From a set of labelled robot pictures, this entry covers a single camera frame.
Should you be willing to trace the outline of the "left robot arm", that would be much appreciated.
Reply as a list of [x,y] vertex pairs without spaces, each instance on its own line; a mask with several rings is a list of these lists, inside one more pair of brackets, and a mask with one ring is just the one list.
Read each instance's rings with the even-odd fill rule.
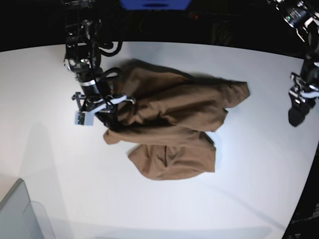
[[289,89],[291,108],[288,118],[291,126],[298,127],[319,97],[319,11],[306,0],[269,0],[268,4],[296,30],[307,47],[300,73],[290,75],[294,85]]

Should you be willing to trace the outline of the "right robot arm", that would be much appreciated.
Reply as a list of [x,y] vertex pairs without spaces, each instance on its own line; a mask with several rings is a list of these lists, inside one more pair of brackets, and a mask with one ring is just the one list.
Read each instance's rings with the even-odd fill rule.
[[133,98],[115,90],[123,75],[118,67],[107,71],[101,68],[101,58],[113,57],[122,49],[122,41],[101,38],[102,20],[97,14],[95,0],[65,0],[65,56],[64,66],[75,75],[82,91],[75,92],[75,124],[92,126],[98,119],[109,129],[118,129],[118,106],[123,102],[135,103]]

